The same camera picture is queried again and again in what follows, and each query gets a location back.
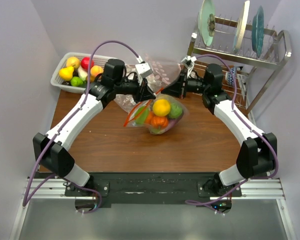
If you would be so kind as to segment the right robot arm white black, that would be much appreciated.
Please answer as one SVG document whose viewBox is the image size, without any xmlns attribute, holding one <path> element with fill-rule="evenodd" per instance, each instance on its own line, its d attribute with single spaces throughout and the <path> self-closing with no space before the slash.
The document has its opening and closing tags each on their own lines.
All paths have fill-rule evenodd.
<svg viewBox="0 0 300 240">
<path fill-rule="evenodd" d="M 222 83 L 222 67 L 211 63 L 203 77 L 197 74 L 191 77 L 187 70 L 182 70 L 178 78 L 162 90 L 163 94 L 176 98 L 184 98 L 187 93 L 201 94 L 203 105 L 228 127 L 240 144 L 236 163 L 203 185 L 205 190 L 220 197 L 238 182 L 274 171 L 278 160 L 276 136 L 253 125 L 224 92 Z"/>
</svg>

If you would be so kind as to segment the purple eggplant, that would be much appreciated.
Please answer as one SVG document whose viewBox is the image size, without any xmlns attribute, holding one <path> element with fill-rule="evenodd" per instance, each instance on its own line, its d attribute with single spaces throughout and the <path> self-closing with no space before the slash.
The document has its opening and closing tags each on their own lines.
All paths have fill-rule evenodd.
<svg viewBox="0 0 300 240">
<path fill-rule="evenodd" d="M 180 118 L 176 119 L 169 119 L 167 127 L 164 129 L 165 131 L 170 130 L 173 128 L 178 122 L 180 121 Z"/>
</svg>

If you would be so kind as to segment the clear bag orange zipper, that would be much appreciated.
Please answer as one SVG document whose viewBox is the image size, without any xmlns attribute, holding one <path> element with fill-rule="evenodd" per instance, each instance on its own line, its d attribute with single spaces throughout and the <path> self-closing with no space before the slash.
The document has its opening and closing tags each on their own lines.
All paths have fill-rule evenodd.
<svg viewBox="0 0 300 240">
<path fill-rule="evenodd" d="M 138 115 L 135 116 L 135 113 L 140 107 L 143 107 L 143 106 L 148 107 L 149 111 L 153 112 L 153 104 L 154 104 L 155 101 L 157 101 L 159 99 L 166 99 L 170 102 L 170 104 L 171 103 L 180 104 L 183 108 L 183 113 L 180 117 L 178 117 L 178 119 L 180 119 L 180 121 L 181 121 L 183 118 L 185 118 L 189 114 L 188 109 L 176 98 L 174 98 L 170 95 L 167 95 L 167 94 L 162 94 L 161 93 L 162 90 L 163 90 L 163 88 L 161 88 L 159 91 L 156 92 L 156 98 L 155 99 L 145 100 L 145 101 L 142 101 L 140 103 L 137 103 L 136 106 L 128 113 L 123 126 L 124 127 L 144 127 L 144 128 L 147 128 L 150 132 L 150 129 L 154 128 L 154 127 L 151 124 L 137 125 L 135 123 L 135 119 L 138 117 Z"/>
</svg>

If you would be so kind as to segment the orange toy pumpkin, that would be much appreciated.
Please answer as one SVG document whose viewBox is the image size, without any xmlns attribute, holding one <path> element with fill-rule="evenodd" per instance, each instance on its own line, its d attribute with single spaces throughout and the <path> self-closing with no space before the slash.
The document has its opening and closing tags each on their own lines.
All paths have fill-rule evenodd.
<svg viewBox="0 0 300 240">
<path fill-rule="evenodd" d="M 150 124 L 156 129 L 164 129 L 168 126 L 169 120 L 166 116 L 154 116 Z"/>
</svg>

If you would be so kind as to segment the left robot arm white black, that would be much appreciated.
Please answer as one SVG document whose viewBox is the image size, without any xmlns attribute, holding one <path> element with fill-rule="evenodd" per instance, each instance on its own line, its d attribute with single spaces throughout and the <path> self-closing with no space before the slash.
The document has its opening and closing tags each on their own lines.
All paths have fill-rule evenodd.
<svg viewBox="0 0 300 240">
<path fill-rule="evenodd" d="M 93 179 L 75 163 L 69 149 L 83 128 L 117 95 L 131 95 L 136 103 L 156 98 L 147 81 L 153 73 L 150 65 L 141 61 L 135 70 L 135 77 L 128 79 L 125 63 L 110 58 L 73 109 L 46 134 L 37 133 L 33 138 L 36 163 L 74 183 L 82 196 L 93 192 Z"/>
</svg>

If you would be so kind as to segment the green toy pepper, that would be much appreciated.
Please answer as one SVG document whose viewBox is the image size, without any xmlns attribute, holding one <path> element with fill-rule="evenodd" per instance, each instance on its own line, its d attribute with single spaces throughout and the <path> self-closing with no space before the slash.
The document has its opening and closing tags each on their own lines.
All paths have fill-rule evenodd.
<svg viewBox="0 0 300 240">
<path fill-rule="evenodd" d="M 135 112 L 135 123 L 137 125 L 143 125 L 146 123 L 146 119 L 149 115 L 149 108 L 148 107 L 145 107 L 145 106 L 141 106 L 136 112 Z"/>
</svg>

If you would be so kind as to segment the small orange tangerine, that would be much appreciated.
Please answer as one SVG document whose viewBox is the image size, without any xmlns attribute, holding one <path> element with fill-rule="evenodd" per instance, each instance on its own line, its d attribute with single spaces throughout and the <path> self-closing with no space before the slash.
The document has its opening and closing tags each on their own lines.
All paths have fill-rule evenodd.
<svg viewBox="0 0 300 240">
<path fill-rule="evenodd" d="M 151 124 L 151 120 L 154 117 L 154 113 L 152 111 L 150 111 L 144 121 L 145 124 L 150 125 Z"/>
</svg>

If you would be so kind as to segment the yellow lemon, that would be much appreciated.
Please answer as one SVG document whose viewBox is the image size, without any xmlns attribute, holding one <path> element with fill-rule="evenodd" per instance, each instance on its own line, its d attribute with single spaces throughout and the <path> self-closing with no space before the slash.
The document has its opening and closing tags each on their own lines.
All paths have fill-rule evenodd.
<svg viewBox="0 0 300 240">
<path fill-rule="evenodd" d="M 166 99 L 156 100 L 152 106 L 152 111 L 158 117 L 165 117 L 171 111 L 171 104 Z"/>
</svg>

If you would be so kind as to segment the green apple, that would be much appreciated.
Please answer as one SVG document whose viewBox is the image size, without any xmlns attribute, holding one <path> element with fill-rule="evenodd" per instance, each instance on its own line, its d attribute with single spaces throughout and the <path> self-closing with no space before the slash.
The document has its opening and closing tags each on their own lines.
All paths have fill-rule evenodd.
<svg viewBox="0 0 300 240">
<path fill-rule="evenodd" d="M 153 134 L 153 135 L 161 135 L 161 134 L 163 134 L 166 130 L 165 130 L 165 128 L 151 128 L 149 131 L 150 131 L 150 133 Z"/>
</svg>

